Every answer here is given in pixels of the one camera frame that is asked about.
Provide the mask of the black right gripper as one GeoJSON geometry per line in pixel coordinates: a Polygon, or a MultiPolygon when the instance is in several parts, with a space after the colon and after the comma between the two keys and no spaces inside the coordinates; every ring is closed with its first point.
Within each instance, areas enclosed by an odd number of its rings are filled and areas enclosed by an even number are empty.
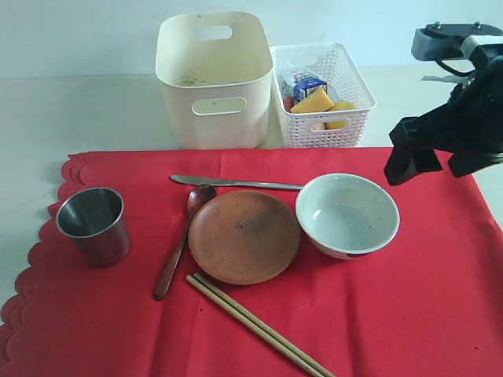
{"type": "Polygon", "coordinates": [[[445,104],[401,119],[390,139],[393,149],[384,174],[391,186],[441,171],[433,150],[453,153],[448,165],[456,178],[501,164],[502,58],[477,69],[471,83],[456,86],[445,104]]]}

